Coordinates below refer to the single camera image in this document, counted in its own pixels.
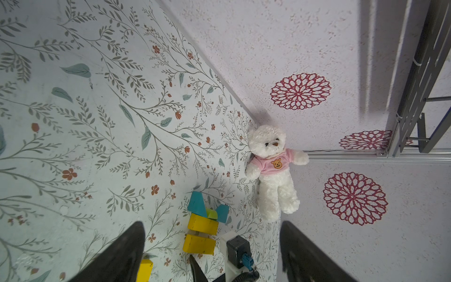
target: teddy bear arm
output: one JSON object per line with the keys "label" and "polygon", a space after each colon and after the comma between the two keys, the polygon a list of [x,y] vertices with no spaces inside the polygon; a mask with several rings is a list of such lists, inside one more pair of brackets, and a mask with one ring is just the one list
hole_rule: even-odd
{"label": "teddy bear arm", "polygon": [[255,180],[260,176],[260,168],[256,164],[249,163],[246,167],[246,177],[250,180]]}
{"label": "teddy bear arm", "polygon": [[305,166],[308,164],[308,154],[302,151],[295,151],[293,163],[298,166]]}

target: teddy bear leg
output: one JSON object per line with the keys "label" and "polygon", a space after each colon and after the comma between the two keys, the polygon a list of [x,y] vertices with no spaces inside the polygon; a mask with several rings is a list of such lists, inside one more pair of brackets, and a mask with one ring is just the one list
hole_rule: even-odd
{"label": "teddy bear leg", "polygon": [[273,183],[260,182],[260,196],[258,209],[262,219],[267,222],[275,222],[280,216],[280,207],[277,200],[277,185]]}
{"label": "teddy bear leg", "polygon": [[279,186],[278,194],[281,210],[284,213],[290,214],[299,209],[300,202],[296,195],[293,179],[291,179],[291,176],[287,177],[289,177],[289,179],[287,179],[283,185]]}

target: teddy bear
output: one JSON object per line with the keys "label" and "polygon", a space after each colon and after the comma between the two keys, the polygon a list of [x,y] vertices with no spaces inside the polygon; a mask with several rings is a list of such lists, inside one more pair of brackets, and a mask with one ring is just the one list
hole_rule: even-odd
{"label": "teddy bear", "polygon": [[271,125],[262,125],[249,133],[249,149],[254,158],[246,167],[250,180],[260,179],[258,209],[262,219],[275,222],[284,213],[294,213],[299,208],[290,162],[306,165],[308,154],[285,148],[286,134]]}

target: teal block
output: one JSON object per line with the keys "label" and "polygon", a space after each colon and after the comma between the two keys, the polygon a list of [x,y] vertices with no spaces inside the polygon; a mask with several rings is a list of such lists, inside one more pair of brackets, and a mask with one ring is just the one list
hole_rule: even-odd
{"label": "teal block", "polygon": [[201,217],[207,217],[207,209],[203,202],[202,193],[193,191],[191,193],[191,199],[189,199],[188,210],[192,213],[200,215]]}
{"label": "teal block", "polygon": [[216,208],[216,212],[218,213],[218,221],[222,223],[227,222],[227,216],[229,215],[229,206],[219,205]]}

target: pink sweater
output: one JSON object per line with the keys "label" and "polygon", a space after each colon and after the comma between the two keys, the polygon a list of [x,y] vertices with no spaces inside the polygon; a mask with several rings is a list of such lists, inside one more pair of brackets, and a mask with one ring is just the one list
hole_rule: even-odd
{"label": "pink sweater", "polygon": [[289,168],[288,164],[293,162],[294,154],[293,150],[286,149],[282,154],[270,159],[255,156],[251,163],[257,165],[262,174],[276,174]]}

